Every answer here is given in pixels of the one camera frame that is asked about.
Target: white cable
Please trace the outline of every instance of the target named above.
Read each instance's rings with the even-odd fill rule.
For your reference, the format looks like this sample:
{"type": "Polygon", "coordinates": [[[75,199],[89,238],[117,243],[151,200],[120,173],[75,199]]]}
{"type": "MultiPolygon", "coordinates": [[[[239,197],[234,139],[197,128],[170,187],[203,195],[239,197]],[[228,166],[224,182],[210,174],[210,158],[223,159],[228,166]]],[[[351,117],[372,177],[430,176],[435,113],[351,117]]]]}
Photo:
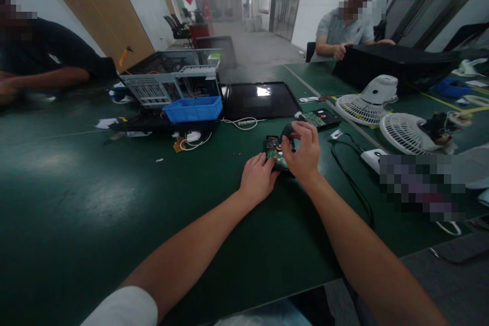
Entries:
{"type": "Polygon", "coordinates": [[[257,120],[256,118],[254,117],[245,117],[243,119],[240,119],[240,120],[236,120],[236,121],[230,121],[230,120],[224,120],[222,119],[221,120],[222,122],[224,123],[232,123],[234,126],[236,126],[238,129],[240,130],[243,130],[243,131],[248,131],[248,130],[252,130],[254,129],[257,125],[258,125],[258,122],[261,122],[261,121],[266,121],[266,120],[257,120]],[[250,121],[254,121],[254,125],[252,127],[248,127],[248,128],[242,128],[240,127],[237,122],[240,122],[240,121],[246,121],[246,120],[250,120],[250,121]]]}
{"type": "Polygon", "coordinates": [[[438,226],[441,229],[443,229],[445,232],[447,232],[448,234],[451,234],[454,236],[459,236],[462,234],[462,231],[460,230],[460,228],[458,227],[458,225],[455,222],[449,222],[449,223],[451,223],[455,227],[456,233],[450,232],[448,229],[446,229],[444,226],[442,226],[442,224],[440,222],[435,222],[435,223],[438,224],[438,226]]]}
{"type": "Polygon", "coordinates": [[[207,143],[207,142],[209,141],[209,139],[210,139],[210,137],[211,137],[211,136],[212,136],[212,132],[209,134],[209,137],[208,137],[208,138],[207,138],[205,141],[203,141],[203,142],[201,142],[201,143],[199,143],[199,144],[197,144],[197,145],[190,144],[190,143],[188,143],[188,142],[187,142],[187,140],[182,140],[182,141],[180,142],[180,149],[181,149],[181,150],[185,150],[185,151],[190,151],[190,150],[197,149],[197,148],[198,148],[198,147],[200,147],[201,145],[204,145],[205,143],[207,143]],[[184,147],[182,147],[182,144],[183,144],[183,143],[186,143],[186,144],[192,145],[192,146],[193,146],[193,148],[190,148],[190,149],[185,149],[184,147]]]}
{"type": "Polygon", "coordinates": [[[473,95],[466,95],[464,98],[471,102],[472,104],[475,104],[479,107],[489,107],[489,99],[479,97],[479,96],[473,96],[473,95]]]}

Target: fan grille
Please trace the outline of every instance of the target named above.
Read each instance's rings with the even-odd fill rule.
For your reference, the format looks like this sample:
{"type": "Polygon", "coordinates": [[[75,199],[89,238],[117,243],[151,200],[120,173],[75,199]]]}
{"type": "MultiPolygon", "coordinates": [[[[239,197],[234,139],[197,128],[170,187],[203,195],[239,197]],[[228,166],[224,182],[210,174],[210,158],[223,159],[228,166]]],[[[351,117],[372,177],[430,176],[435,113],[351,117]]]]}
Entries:
{"type": "Polygon", "coordinates": [[[411,155],[433,154],[421,149],[423,133],[418,124],[425,123],[422,118],[408,114],[391,114],[385,116],[380,123],[382,134],[400,151],[411,155]]]}
{"type": "Polygon", "coordinates": [[[362,125],[377,126],[382,117],[389,112],[383,105],[365,102],[356,94],[347,94],[336,100],[338,112],[362,125]]]}

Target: white desk fan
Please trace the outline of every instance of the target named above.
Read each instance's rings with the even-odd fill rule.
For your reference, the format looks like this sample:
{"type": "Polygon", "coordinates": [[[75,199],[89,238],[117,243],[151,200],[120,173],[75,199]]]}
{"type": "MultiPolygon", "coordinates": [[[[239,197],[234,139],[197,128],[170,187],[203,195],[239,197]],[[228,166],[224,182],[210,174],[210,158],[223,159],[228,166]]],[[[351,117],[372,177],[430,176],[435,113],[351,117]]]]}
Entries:
{"type": "Polygon", "coordinates": [[[347,94],[336,100],[338,113],[362,125],[378,126],[389,113],[386,104],[397,101],[397,78],[380,75],[360,95],[347,94]]]}

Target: hand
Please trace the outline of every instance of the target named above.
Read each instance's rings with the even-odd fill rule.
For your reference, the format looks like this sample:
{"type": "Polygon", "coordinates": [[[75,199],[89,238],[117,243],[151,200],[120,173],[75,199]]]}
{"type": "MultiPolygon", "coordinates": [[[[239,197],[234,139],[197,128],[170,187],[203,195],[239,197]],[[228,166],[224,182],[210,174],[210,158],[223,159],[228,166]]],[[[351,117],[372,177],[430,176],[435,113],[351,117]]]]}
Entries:
{"type": "Polygon", "coordinates": [[[342,43],[340,45],[336,46],[335,53],[333,54],[333,57],[335,58],[336,61],[342,61],[345,58],[346,54],[346,47],[352,47],[354,44],[351,42],[348,43],[342,43]]]}
{"type": "Polygon", "coordinates": [[[290,149],[289,139],[283,138],[282,152],[285,161],[292,174],[304,184],[314,176],[319,175],[318,164],[321,148],[319,147],[319,136],[317,129],[307,122],[292,122],[292,127],[297,134],[291,137],[301,141],[301,147],[297,153],[290,149]]]}
{"type": "Polygon", "coordinates": [[[277,162],[276,157],[265,161],[265,153],[255,155],[246,162],[241,177],[241,187],[238,193],[253,206],[258,205],[270,195],[280,174],[280,172],[271,171],[277,162]]]}
{"type": "Polygon", "coordinates": [[[396,45],[396,43],[393,40],[380,40],[377,42],[377,44],[391,44],[391,45],[396,45]]]}
{"type": "Polygon", "coordinates": [[[18,89],[14,87],[13,78],[0,78],[0,105],[13,103],[18,89]]]}

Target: blue plastic basket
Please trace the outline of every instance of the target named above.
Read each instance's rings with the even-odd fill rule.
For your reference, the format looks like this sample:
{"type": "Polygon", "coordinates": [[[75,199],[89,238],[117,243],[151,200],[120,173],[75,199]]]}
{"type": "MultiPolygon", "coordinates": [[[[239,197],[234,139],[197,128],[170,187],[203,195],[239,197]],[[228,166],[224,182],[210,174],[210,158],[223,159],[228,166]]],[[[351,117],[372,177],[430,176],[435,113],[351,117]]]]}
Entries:
{"type": "Polygon", "coordinates": [[[222,110],[220,96],[179,99],[163,108],[173,123],[215,120],[222,110]]]}

